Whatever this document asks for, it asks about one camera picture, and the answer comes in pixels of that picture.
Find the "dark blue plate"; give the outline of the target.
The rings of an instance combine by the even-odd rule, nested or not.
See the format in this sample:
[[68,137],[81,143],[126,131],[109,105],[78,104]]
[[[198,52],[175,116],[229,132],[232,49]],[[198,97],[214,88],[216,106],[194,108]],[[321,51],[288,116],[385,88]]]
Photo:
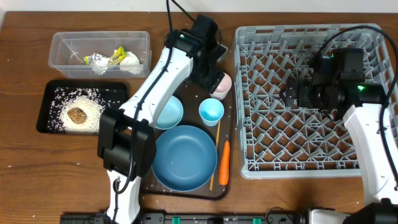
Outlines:
[[212,138],[202,129],[189,125],[173,127],[157,138],[156,146],[152,170],[167,188],[188,192],[211,179],[218,156]]

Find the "pile of white rice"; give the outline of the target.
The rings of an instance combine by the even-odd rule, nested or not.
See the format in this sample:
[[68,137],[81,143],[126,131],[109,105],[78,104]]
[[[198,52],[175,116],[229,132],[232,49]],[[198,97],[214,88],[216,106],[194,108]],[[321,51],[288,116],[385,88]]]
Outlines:
[[[49,104],[45,130],[57,134],[97,135],[102,112],[106,108],[119,108],[125,96],[126,92],[118,89],[58,87]],[[72,108],[86,113],[85,123],[75,124],[68,117],[67,112]]]

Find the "brown food scrap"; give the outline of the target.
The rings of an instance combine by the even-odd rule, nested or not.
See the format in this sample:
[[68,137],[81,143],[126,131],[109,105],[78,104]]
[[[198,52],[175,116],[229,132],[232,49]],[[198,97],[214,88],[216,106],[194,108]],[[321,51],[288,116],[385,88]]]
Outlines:
[[67,115],[75,124],[83,124],[87,119],[86,113],[80,108],[70,109]]

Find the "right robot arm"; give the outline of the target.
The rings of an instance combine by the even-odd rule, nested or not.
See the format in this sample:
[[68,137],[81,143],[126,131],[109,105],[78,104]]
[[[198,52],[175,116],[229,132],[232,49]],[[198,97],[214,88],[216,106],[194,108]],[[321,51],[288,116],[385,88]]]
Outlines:
[[386,94],[377,83],[289,80],[279,93],[285,106],[337,110],[356,151],[364,207],[349,215],[325,208],[308,211],[307,223],[397,223],[397,144]]

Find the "light blue bowl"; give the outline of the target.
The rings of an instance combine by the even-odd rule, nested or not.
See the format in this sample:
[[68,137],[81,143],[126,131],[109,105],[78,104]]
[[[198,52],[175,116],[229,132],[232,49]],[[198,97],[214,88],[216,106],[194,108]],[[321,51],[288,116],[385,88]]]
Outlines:
[[177,97],[171,96],[161,111],[155,127],[162,130],[170,129],[178,125],[182,118],[183,105]]

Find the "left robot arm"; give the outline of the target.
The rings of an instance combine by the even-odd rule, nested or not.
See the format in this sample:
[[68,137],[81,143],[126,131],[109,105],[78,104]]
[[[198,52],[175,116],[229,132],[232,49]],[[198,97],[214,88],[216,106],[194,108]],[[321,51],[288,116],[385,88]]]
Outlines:
[[134,223],[140,210],[141,179],[156,154],[155,124],[178,86],[190,80],[213,93],[224,77],[215,65],[225,50],[218,30],[173,30],[159,61],[140,89],[117,110],[106,109],[99,120],[97,155],[111,181],[107,223]]

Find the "white tissue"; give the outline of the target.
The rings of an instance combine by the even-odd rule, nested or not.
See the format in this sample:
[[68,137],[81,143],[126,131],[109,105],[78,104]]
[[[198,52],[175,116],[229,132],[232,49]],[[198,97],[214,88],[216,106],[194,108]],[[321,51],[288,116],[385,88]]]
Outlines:
[[126,52],[126,57],[120,62],[119,68],[133,74],[140,74],[142,71],[138,57],[132,52]]

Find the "orange carrot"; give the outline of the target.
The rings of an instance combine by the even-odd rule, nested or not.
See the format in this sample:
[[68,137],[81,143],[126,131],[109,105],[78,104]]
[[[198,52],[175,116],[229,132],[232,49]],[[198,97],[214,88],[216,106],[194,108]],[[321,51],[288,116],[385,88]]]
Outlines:
[[220,185],[227,185],[229,182],[230,152],[231,152],[230,142],[226,140],[224,142],[224,148],[220,162],[219,179],[218,179]]

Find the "yellow green snack wrapper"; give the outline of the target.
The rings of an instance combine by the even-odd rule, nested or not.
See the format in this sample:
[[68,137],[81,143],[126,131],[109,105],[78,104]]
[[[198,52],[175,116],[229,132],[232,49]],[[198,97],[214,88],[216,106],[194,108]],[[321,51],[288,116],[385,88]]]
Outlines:
[[120,46],[110,57],[94,53],[83,57],[83,60],[97,75],[102,75],[109,67],[119,65],[126,57],[127,53],[125,49]]

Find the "pink cup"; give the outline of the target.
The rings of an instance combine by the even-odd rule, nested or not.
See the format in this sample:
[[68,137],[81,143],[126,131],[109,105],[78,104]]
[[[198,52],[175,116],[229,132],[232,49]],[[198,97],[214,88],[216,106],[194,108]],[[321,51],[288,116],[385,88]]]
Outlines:
[[223,100],[228,94],[231,86],[232,86],[231,77],[228,74],[224,73],[224,77],[220,81],[220,84],[217,86],[216,90],[210,94],[210,96],[217,100]]

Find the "light blue cup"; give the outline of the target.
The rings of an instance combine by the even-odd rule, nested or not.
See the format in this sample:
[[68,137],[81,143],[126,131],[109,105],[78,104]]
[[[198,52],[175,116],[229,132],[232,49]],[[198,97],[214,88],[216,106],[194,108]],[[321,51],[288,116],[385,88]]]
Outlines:
[[221,101],[208,98],[200,103],[198,111],[206,126],[216,126],[224,115],[224,106]]

